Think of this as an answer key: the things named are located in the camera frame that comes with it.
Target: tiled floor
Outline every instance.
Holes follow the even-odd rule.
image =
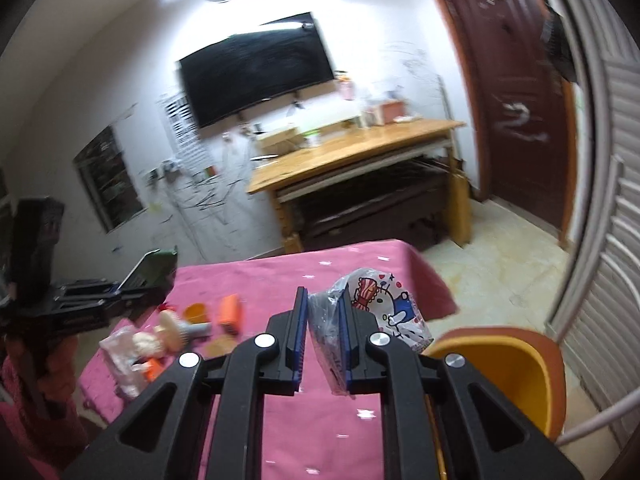
[[[464,248],[447,240],[424,252],[449,285],[460,312],[433,321],[434,337],[461,326],[511,325],[542,332],[562,282],[568,255],[548,233],[510,210],[473,202],[473,241]],[[565,428],[588,420],[597,409],[567,369]],[[599,480],[620,452],[607,428],[563,451],[585,480]]]

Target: scribbled wall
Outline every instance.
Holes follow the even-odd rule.
[[[233,120],[200,132],[216,177],[198,186],[187,178],[148,186],[148,172],[175,156],[161,105],[180,92],[175,61],[238,27],[311,11],[334,66],[353,76],[358,91],[399,86],[414,111],[442,118],[415,9],[411,0],[143,0],[114,20],[47,89],[5,163],[14,196],[50,194],[66,203],[55,276],[119,279],[155,247],[178,246],[181,265],[276,250],[279,228],[267,197],[244,192],[256,153]],[[318,116],[344,105],[327,88],[306,97],[306,112]],[[265,129],[276,127],[289,101],[284,96],[248,114]],[[106,234],[72,161],[109,124],[145,210]]]

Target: brown door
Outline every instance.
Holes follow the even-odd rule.
[[[475,79],[489,192],[559,228],[568,134],[562,80],[540,41],[542,0],[446,3]]]

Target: orange chair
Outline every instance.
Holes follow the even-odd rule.
[[[424,352],[441,359],[463,355],[541,430],[555,441],[566,413],[564,361],[548,337],[523,328],[459,328]]]

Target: wall-mounted tv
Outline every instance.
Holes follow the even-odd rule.
[[[180,60],[180,73],[200,127],[334,78],[310,12],[206,46]]]

